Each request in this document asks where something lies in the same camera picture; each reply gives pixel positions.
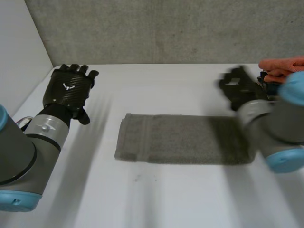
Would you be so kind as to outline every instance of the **orange towel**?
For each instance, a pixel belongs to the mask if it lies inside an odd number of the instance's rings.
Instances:
[[[258,66],[268,73],[264,78],[266,82],[283,83],[291,73],[304,71],[304,56],[263,59]]]

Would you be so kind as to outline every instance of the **towel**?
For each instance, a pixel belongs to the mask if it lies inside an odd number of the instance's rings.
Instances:
[[[115,158],[165,164],[248,164],[249,150],[235,117],[136,115],[123,119]]]
[[[304,56],[263,59],[258,66],[268,73],[264,78],[265,82],[284,83],[290,74],[304,71]]]

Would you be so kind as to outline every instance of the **logo on hand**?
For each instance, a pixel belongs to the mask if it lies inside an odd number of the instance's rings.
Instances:
[[[63,83],[63,86],[64,86],[64,88],[68,91],[68,90],[70,90],[70,89],[73,89],[75,86],[71,86],[71,87],[68,87],[68,86],[66,86],[66,84],[64,84]]]

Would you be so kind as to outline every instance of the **robot finger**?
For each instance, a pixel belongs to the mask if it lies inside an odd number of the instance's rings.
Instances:
[[[91,81],[92,81],[92,85],[91,85],[91,88],[93,88],[94,86],[94,80],[96,78],[96,76],[99,75],[99,72],[96,71],[96,70],[91,70],[91,72],[89,73],[89,75],[87,76]]]
[[[70,71],[77,71],[79,69],[78,64],[72,64],[68,70]]]
[[[86,71],[88,70],[88,66],[87,65],[82,65],[79,69],[79,72],[82,72],[82,73],[86,73]]]
[[[60,67],[60,70],[67,70],[67,69],[68,69],[68,66],[65,64],[62,64]]]

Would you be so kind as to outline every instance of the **white table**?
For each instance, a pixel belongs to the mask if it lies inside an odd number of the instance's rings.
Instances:
[[[256,64],[247,65],[258,76]],[[43,198],[0,212],[1,228],[302,228],[304,172],[251,165],[157,165],[114,159],[126,113],[233,115],[215,80],[234,64],[92,65],[91,123],[72,121]],[[14,116],[35,115],[49,76]]]

